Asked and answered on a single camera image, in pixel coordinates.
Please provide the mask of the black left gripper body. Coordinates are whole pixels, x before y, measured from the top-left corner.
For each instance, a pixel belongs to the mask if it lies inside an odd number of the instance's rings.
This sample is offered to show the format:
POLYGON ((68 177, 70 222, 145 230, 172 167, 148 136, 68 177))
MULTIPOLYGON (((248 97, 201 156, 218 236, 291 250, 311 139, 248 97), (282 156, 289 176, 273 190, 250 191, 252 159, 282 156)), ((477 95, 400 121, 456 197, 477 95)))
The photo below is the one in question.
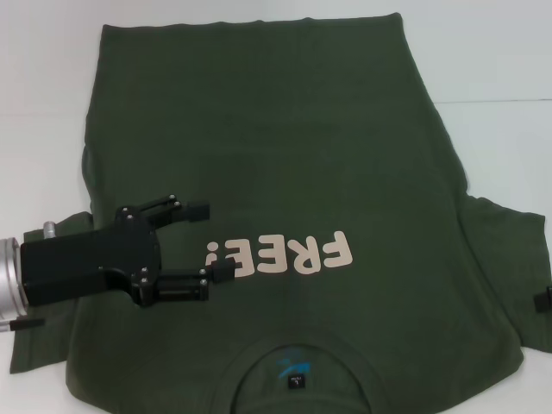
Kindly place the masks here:
POLYGON ((154 302, 160 272, 155 227, 138 210, 117 212, 103 228, 21 245, 22 287, 28 304, 41 306, 110 290, 140 306, 154 302))

